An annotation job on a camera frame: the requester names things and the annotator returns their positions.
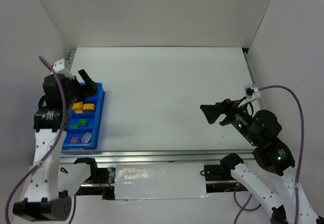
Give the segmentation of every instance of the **white table surface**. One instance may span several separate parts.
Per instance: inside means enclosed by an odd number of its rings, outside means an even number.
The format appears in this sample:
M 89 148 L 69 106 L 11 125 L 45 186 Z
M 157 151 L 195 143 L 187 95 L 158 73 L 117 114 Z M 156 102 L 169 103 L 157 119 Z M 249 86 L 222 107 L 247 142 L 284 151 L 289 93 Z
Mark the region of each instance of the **white table surface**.
M 80 69 L 106 91 L 98 151 L 250 148 L 199 108 L 244 96 L 241 48 L 78 48 L 71 71 Z
M 239 192 L 238 201 L 244 204 L 248 192 Z M 77 207 L 72 224 L 233 224 L 239 207 L 233 193 L 212 193 L 201 199 L 182 200 L 130 200 L 108 201 L 100 196 L 78 196 Z M 258 205 L 252 198 L 248 208 Z M 14 217 L 13 224 L 30 222 Z M 270 224 L 270 217 L 261 207 L 254 212 L 244 211 L 237 224 Z M 38 224 L 49 224 L 41 221 Z

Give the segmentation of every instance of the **white wall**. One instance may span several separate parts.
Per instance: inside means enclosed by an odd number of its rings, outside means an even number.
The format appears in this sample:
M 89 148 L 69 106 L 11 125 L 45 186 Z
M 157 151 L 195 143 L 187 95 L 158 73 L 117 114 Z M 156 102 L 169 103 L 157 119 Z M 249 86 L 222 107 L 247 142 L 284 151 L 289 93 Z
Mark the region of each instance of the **white wall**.
M 5 223 L 9 192 L 34 155 L 33 115 L 48 74 L 38 55 L 53 62 L 64 57 L 68 47 L 38 0 L 0 0 L 0 4 L 0 223 Z
M 324 1 L 271 0 L 248 53 L 259 86 L 281 84 L 299 97 L 305 117 L 305 152 L 301 171 L 304 190 L 317 214 L 324 215 L 323 100 Z M 300 145 L 298 108 L 289 93 L 263 93 L 265 108 L 282 124 L 282 140 L 293 149 Z
M 40 0 L 75 47 L 249 47 L 270 0 Z

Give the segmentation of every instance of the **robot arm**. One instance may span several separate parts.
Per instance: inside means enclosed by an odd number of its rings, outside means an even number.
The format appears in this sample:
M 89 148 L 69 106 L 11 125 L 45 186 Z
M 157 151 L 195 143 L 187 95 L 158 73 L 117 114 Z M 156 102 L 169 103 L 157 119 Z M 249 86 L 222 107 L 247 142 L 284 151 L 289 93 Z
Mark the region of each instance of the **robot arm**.
M 79 158 L 66 173 L 59 173 L 61 149 L 66 137 L 67 123 L 74 103 L 97 94 L 97 84 L 84 70 L 79 71 L 85 85 L 72 76 L 69 66 L 61 59 L 53 65 L 63 87 L 66 101 L 66 117 L 62 122 L 63 105 L 57 82 L 51 73 L 44 78 L 45 95 L 38 103 L 34 115 L 35 157 L 33 165 L 39 168 L 32 174 L 22 201 L 14 204 L 13 213 L 26 220 L 66 220 L 71 212 L 71 197 L 80 185 L 93 178 L 97 168 L 93 158 Z M 41 162 L 58 137 L 60 125 L 64 131 L 51 154 Z
M 252 85 L 246 86 L 245 90 L 247 96 L 242 100 L 226 99 L 215 105 L 201 105 L 200 108 L 209 124 L 215 123 L 221 114 L 225 114 L 225 119 L 219 124 L 222 126 L 232 124 L 252 146 L 256 147 L 253 151 L 255 160 L 272 179 L 278 196 L 255 177 L 236 154 L 235 156 L 230 154 L 221 161 L 223 169 L 243 183 L 265 207 L 271 217 L 271 224 L 294 223 L 296 187 L 299 193 L 298 223 L 322 223 L 323 219 L 312 210 L 301 186 L 295 186 L 295 175 L 284 175 L 284 171 L 288 168 L 293 169 L 293 174 L 296 173 L 295 161 L 288 146 L 277 137 L 282 129 L 277 117 L 267 110 L 260 110 L 254 116 L 249 115 L 247 103 L 260 98 L 260 92 Z

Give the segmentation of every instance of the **blue tray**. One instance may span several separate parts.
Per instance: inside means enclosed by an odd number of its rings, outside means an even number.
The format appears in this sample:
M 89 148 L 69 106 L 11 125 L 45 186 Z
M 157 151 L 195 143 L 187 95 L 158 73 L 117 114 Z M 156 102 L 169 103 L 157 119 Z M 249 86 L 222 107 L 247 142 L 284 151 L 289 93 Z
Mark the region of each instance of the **blue tray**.
M 98 93 L 91 98 L 87 98 L 83 101 L 84 104 L 94 104 L 96 106 L 94 113 L 83 113 L 76 114 L 74 111 L 72 112 L 72 116 L 68 122 L 67 126 L 67 135 L 63 142 L 62 150 L 69 149 L 86 149 L 93 150 L 97 149 L 98 145 L 98 136 L 101 122 L 101 114 L 103 109 L 103 101 L 105 98 L 105 92 L 102 88 L 102 83 L 98 84 Z M 79 119 L 88 120 L 87 125 L 82 126 L 79 125 L 78 129 L 71 129 L 71 125 L 77 125 Z M 69 143 L 69 137 L 82 138 L 85 133 L 91 132 L 91 141 L 89 143 Z

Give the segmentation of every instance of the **white panel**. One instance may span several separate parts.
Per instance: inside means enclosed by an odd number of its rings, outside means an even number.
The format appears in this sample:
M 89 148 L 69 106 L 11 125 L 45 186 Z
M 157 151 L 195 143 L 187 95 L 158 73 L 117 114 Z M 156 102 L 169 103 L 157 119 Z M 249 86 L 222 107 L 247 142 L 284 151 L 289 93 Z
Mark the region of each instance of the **white panel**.
M 76 47 L 249 47 L 270 0 L 40 0 Z
M 206 197 L 202 163 L 117 165 L 116 200 Z
M 238 192 L 237 198 L 244 204 L 247 192 Z M 252 198 L 248 208 L 258 203 Z M 187 200 L 129 200 L 107 201 L 100 196 L 78 196 L 75 217 L 77 224 L 232 224 L 239 211 L 233 200 L 233 193 L 212 193 L 207 198 Z M 270 224 L 270 217 L 263 208 L 244 211 L 239 224 Z M 15 217 L 13 224 L 30 224 Z M 37 224 L 49 224 L 46 221 Z
M 83 68 L 106 91 L 99 151 L 251 148 L 199 108 L 245 95 L 240 48 L 78 48 L 72 73 Z
M 301 182 L 314 210 L 324 215 L 322 136 L 324 100 L 324 1 L 271 0 L 249 51 L 259 86 L 282 84 L 299 97 L 305 117 L 305 152 Z M 283 142 L 298 157 L 300 117 L 294 99 L 281 89 L 263 94 L 265 108 L 282 124 Z
M 54 62 L 67 47 L 37 0 L 0 0 L 1 163 L 32 162 L 33 116 L 49 74 L 38 55 Z

